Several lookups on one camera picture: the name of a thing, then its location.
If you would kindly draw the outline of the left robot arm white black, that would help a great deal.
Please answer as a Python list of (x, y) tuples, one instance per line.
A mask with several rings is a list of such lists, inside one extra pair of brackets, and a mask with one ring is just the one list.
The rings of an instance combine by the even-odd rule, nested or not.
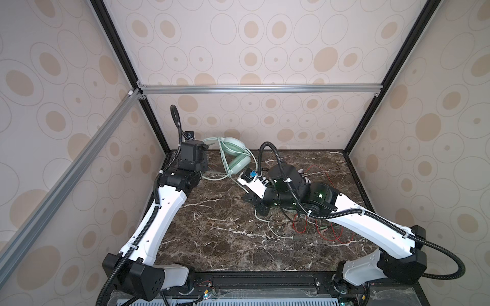
[(163, 289), (189, 283), (190, 268), (182, 265), (155, 266), (162, 240), (177, 211), (208, 169), (208, 145), (185, 135), (178, 109), (170, 114), (177, 127), (179, 144), (175, 156), (158, 173), (153, 185), (154, 201), (134, 234), (117, 254), (103, 260), (107, 280), (97, 297), (97, 305), (107, 305), (114, 290), (131, 295), (127, 302), (147, 302)]

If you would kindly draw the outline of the mint green headphones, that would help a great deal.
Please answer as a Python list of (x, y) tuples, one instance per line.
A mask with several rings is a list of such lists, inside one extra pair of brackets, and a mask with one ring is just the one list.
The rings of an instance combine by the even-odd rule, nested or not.
[(236, 138), (209, 137), (205, 138), (203, 142), (208, 146), (218, 146), (225, 171), (225, 174), (218, 178), (203, 176), (207, 181), (221, 181), (231, 178), (233, 175), (237, 175), (244, 170), (252, 161), (255, 163), (256, 168), (258, 168), (258, 162), (254, 154), (242, 141)]

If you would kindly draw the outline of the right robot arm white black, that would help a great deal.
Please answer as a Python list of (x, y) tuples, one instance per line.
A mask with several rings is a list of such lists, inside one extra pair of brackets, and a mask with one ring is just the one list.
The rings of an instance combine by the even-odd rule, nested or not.
[[(427, 241), (424, 228), (393, 223), (357, 205), (336, 188), (323, 182), (311, 182), (283, 161), (278, 149), (270, 142), (260, 146), (259, 158), (265, 148), (272, 150), (277, 164), (264, 172), (259, 159), (256, 170), (248, 168), (238, 178), (238, 182), (251, 191), (244, 200), (253, 203), (257, 212), (267, 215), (272, 206), (294, 210), (307, 219), (339, 224), (377, 246), (369, 255), (340, 262), (334, 279), (336, 283), (360, 286), (388, 278), (397, 283), (413, 284), (422, 277), (449, 281), (464, 276), (464, 262), (446, 248)], [(423, 247), (453, 260), (457, 270), (451, 274), (427, 273), (427, 256)]]

